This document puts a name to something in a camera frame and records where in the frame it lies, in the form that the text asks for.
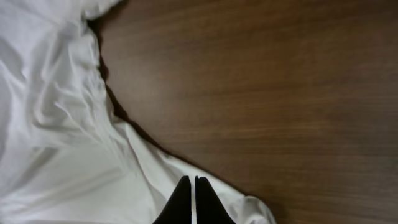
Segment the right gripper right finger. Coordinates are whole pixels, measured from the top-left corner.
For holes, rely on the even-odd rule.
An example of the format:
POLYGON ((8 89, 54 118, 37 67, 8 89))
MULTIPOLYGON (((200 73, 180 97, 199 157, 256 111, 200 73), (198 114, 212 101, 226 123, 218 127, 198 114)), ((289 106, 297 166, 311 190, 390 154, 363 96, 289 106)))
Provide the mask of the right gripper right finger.
POLYGON ((195 177, 197 224, 235 224, 206 177, 195 177))

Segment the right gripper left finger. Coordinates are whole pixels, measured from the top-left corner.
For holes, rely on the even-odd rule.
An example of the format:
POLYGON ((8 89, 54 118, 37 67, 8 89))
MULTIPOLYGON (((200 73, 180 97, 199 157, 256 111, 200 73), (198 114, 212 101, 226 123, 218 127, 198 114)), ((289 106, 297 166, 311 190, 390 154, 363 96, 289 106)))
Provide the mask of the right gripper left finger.
POLYGON ((191 224, 192 189, 188 176, 183 176, 153 224, 191 224))

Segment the white t-shirt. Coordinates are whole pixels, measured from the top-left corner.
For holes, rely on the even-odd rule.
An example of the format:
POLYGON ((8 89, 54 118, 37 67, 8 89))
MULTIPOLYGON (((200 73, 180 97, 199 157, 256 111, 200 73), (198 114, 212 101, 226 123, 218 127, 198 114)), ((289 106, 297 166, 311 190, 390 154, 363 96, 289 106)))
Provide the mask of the white t-shirt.
POLYGON ((114 1, 1 2, 1 222, 153 223, 183 176, 206 177, 235 223, 267 205, 162 152, 115 116, 87 22, 114 1))

